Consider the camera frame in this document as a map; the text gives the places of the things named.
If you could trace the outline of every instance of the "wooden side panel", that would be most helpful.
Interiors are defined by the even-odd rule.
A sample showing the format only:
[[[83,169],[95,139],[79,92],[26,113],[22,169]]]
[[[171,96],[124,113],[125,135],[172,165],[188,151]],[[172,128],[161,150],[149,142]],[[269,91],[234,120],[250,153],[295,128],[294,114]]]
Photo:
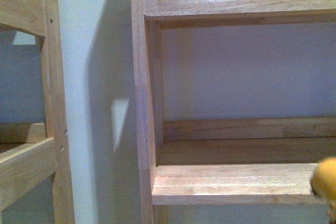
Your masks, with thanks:
[[[147,42],[150,24],[143,16],[143,0],[131,0],[136,131],[142,223],[154,223],[151,191],[155,180],[155,133]]]
[[[163,145],[163,95],[162,95],[162,56],[161,29],[159,22],[151,22],[149,27],[148,52],[150,65],[150,79],[152,101],[154,108],[155,147]]]
[[[75,223],[75,215],[73,212],[58,0],[42,1],[46,23],[46,38],[42,46],[42,64],[47,107],[47,130],[48,136],[55,138],[57,162],[53,184],[55,222],[56,224],[71,224]]]

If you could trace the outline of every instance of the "white wall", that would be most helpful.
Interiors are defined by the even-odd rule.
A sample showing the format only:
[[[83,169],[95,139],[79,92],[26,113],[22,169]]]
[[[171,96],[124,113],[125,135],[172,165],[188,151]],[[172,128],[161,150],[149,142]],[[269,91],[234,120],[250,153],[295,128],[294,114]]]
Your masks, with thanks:
[[[59,0],[75,217],[140,223],[130,0]]]
[[[336,23],[165,30],[167,120],[336,115]]]

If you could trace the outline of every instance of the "wooden shelving unit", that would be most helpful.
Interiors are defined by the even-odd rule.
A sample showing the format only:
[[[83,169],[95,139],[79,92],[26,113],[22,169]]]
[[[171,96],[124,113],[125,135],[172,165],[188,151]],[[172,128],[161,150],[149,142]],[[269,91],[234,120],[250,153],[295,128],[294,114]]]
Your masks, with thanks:
[[[57,1],[0,0],[0,31],[40,41],[46,108],[45,123],[0,124],[0,223],[2,210],[50,176],[55,223],[75,223]]]
[[[161,30],[336,21],[336,0],[131,0],[142,223],[164,205],[319,204],[336,118],[164,122]]]

